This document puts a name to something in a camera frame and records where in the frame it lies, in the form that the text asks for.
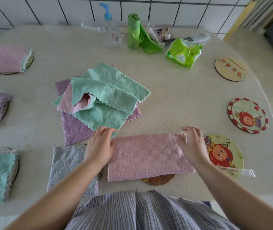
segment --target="small package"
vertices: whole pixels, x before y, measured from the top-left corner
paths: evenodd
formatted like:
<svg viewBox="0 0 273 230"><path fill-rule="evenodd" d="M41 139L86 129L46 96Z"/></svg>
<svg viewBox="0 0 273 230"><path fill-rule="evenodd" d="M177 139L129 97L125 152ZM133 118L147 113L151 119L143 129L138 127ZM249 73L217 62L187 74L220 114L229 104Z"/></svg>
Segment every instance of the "small package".
<svg viewBox="0 0 273 230"><path fill-rule="evenodd" d="M200 56L201 51L202 45L194 44L182 38L177 38L169 46L166 52L166 58L190 68Z"/></svg>

